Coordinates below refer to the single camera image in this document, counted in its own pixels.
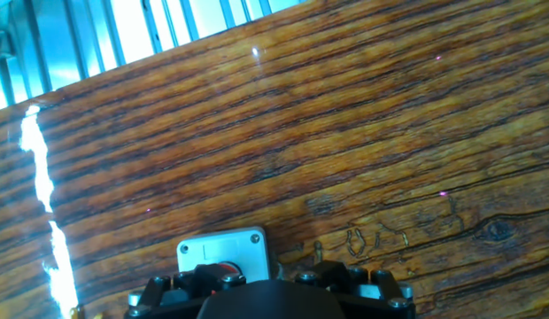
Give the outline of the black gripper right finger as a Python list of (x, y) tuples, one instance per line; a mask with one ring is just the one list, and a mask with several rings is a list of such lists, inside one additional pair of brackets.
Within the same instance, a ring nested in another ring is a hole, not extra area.
[(325, 292), (346, 318), (415, 319), (414, 295), (388, 270), (369, 271), (321, 261), (294, 276), (296, 284)]

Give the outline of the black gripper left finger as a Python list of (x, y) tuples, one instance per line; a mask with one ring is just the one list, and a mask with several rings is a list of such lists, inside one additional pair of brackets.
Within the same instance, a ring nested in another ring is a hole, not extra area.
[(245, 285), (247, 278), (234, 264), (199, 264), (173, 276), (155, 276), (129, 303), (126, 319), (196, 318), (205, 302), (217, 292)]

